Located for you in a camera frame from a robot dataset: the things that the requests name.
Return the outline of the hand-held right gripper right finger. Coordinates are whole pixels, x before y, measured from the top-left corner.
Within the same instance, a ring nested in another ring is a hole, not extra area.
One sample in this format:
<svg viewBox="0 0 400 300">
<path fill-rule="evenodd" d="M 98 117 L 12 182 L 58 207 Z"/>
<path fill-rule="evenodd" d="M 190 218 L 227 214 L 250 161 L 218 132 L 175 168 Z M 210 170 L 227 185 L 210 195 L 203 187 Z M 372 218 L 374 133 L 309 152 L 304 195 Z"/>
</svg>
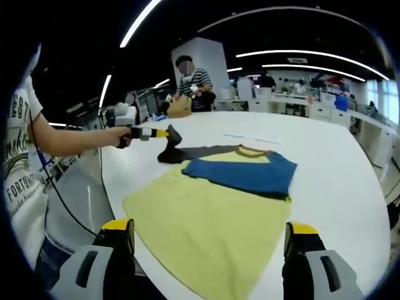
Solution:
<svg viewBox="0 0 400 300">
<path fill-rule="evenodd" d="M 328 250 L 316 229 L 287 222 L 282 267 L 284 299 L 363 299 L 352 267 Z"/>
</svg>

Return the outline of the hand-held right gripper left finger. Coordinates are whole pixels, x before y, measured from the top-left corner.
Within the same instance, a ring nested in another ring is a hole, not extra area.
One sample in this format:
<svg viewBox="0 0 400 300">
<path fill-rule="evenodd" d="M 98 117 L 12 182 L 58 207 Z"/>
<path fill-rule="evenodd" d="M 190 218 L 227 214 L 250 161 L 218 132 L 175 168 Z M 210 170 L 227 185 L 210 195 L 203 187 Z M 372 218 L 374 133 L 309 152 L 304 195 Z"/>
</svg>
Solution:
<svg viewBox="0 0 400 300">
<path fill-rule="evenodd" d="M 62 265 L 50 294 L 53 299 L 128 299 L 135 270 L 134 220 L 112 220 Z"/>
</svg>

